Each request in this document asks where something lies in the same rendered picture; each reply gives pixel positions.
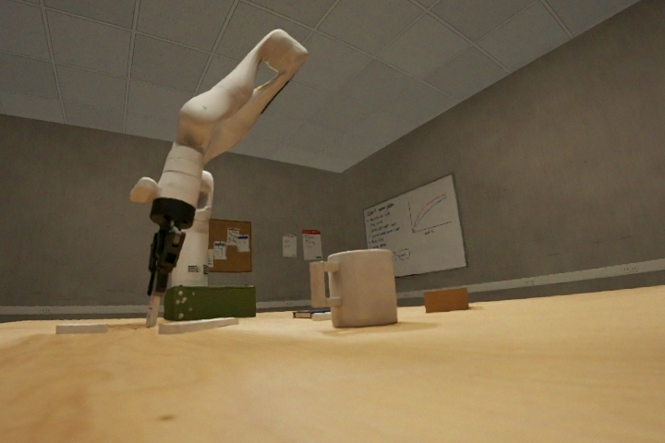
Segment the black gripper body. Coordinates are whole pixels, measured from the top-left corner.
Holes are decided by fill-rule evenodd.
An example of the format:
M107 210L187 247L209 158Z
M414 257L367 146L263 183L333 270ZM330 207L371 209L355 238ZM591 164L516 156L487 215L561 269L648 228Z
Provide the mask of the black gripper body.
M192 227L196 209L191 204L176 198L156 198L151 207L150 219L164 230L162 251L166 243L166 236L173 227L178 231Z

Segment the beige mug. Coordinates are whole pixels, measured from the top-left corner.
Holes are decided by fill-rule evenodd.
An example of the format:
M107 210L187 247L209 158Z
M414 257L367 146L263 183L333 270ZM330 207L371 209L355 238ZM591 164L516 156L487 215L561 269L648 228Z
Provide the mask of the beige mug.
M309 263L309 269L312 308L330 307L335 328L376 327L398 321L391 251L337 253L328 256L328 262ZM329 273L330 298L325 296L324 272Z

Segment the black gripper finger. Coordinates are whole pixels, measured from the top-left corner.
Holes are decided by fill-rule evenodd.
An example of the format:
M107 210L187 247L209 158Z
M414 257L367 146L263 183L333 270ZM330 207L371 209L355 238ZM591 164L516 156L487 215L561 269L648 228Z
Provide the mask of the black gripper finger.
M153 284L153 281L154 281L155 271L158 271L155 268L156 267L155 264L156 264L156 261L158 259L155 256L156 245L157 245L157 239L156 238L157 238L157 233L154 234L153 242L151 243L151 249L152 250L150 252L150 261L149 261L149 267L148 267L148 269L151 273L151 276L150 276L150 281L149 281L149 286L148 286L148 291L147 291L148 296L151 296L151 290L152 290L152 284Z
M164 230L159 230L157 234L157 247L155 256L157 259L156 270L151 293L157 296L166 296L167 286L169 282L169 273L175 269L179 255L184 244L186 233L178 231L178 227L174 226L167 236L167 240L162 251ZM170 252L170 253L168 253ZM172 254L174 253L174 254ZM160 260L160 261L159 261Z

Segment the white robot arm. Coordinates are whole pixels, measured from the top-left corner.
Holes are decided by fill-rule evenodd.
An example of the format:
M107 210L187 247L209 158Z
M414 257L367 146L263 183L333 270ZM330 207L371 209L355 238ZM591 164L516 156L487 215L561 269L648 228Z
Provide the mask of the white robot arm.
M143 177L131 190L129 199L135 202L176 198L196 209L193 226L181 230L187 237L172 271L172 287L208 286L213 178L204 165L244 139L307 59L308 51L286 32L270 32L226 78L181 108L159 184ZM260 62L277 76L255 89Z

